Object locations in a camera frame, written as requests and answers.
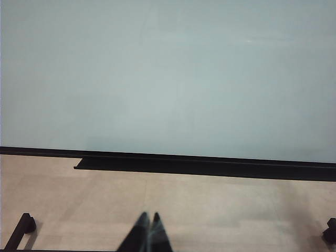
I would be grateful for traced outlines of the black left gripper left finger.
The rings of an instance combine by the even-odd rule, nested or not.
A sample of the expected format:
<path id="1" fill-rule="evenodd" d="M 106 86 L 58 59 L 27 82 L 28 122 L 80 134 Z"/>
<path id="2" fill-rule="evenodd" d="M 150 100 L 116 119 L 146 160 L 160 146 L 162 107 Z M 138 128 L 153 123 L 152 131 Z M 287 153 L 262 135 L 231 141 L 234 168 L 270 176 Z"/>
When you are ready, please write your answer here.
<path id="1" fill-rule="evenodd" d="M 125 239 L 119 245 L 117 252 L 147 251 L 150 219 L 147 212 L 143 212 L 132 226 Z"/>

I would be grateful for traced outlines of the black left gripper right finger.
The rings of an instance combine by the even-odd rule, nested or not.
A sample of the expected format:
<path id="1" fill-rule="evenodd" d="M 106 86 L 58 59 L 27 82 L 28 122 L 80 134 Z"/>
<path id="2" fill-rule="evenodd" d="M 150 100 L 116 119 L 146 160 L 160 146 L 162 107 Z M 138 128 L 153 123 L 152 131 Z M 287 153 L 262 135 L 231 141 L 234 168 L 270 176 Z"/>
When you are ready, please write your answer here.
<path id="1" fill-rule="evenodd" d="M 150 228 L 150 251 L 173 252 L 169 237 L 158 212 L 154 214 Z"/>

